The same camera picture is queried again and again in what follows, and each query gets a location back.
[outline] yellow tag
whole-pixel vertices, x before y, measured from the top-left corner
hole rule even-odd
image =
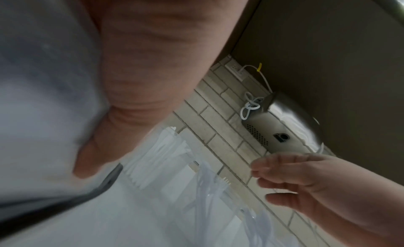
[[[258,72],[260,72],[261,71],[261,68],[262,68],[262,63],[260,63],[260,66],[258,67]]]

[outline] hand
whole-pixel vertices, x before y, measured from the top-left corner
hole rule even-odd
[[[196,87],[247,0],[81,0],[101,31],[102,83],[111,104],[80,150],[86,178],[132,151]]]
[[[347,246],[404,246],[404,187],[345,160],[279,153],[251,164],[258,185],[295,193],[266,195]]]

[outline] coiled white cord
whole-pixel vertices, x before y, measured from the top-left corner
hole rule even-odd
[[[265,84],[266,84],[266,86],[268,87],[269,92],[272,93],[272,89],[271,89],[271,87],[269,86],[268,81],[266,80],[264,74],[262,74],[262,72],[261,72],[261,66],[262,66],[262,64],[260,64],[260,67],[259,67],[259,68],[255,67],[255,66],[253,66],[253,65],[244,65],[244,66],[238,71],[238,73],[241,74],[241,72],[245,69],[245,67],[252,67],[252,68],[256,69],[257,72],[259,72],[259,73],[261,74],[262,78],[264,79]],[[245,97],[245,99],[247,100],[247,103],[246,103],[246,104],[244,105],[244,107],[242,107],[241,110],[240,110],[240,118],[241,118],[242,120],[246,120],[246,119],[248,118],[248,116],[250,115],[250,112],[251,112],[252,110],[257,110],[257,109],[261,108],[261,105],[260,105],[258,102],[260,102],[260,101],[262,101],[262,100],[264,99],[264,97],[254,97],[254,96],[252,95],[252,93],[250,93],[250,92],[246,92],[246,93],[244,94],[244,97]]]

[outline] electrical outlet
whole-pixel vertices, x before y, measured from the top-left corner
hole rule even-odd
[[[248,77],[252,77],[245,69],[239,73],[242,66],[234,59],[231,59],[230,62],[226,63],[225,67],[241,82]]]

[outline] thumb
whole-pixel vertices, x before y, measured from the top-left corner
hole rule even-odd
[[[101,167],[131,152],[154,125],[137,121],[135,111],[112,107],[91,139],[80,149],[73,173],[79,178],[96,174]]]

